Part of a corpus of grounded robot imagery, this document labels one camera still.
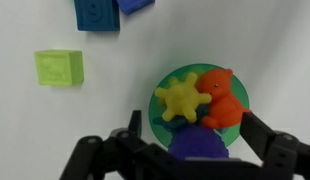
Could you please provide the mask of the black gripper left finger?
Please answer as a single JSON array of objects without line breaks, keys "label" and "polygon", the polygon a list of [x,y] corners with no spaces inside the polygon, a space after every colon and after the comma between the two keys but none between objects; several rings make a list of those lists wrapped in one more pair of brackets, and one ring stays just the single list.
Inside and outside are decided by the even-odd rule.
[{"label": "black gripper left finger", "polygon": [[103,140],[81,138],[59,180],[104,180],[118,172],[124,180],[178,180],[180,163],[156,144],[141,139],[142,112],[132,112],[127,128],[115,129]]}]

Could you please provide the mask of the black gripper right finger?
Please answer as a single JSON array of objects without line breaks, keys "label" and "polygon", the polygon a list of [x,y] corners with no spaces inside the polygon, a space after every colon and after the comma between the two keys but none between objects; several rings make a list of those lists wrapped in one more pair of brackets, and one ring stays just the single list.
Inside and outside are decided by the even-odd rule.
[{"label": "black gripper right finger", "polygon": [[258,180],[310,180],[310,145],[295,136],[272,130],[252,112],[244,113],[240,135],[262,161]]}]

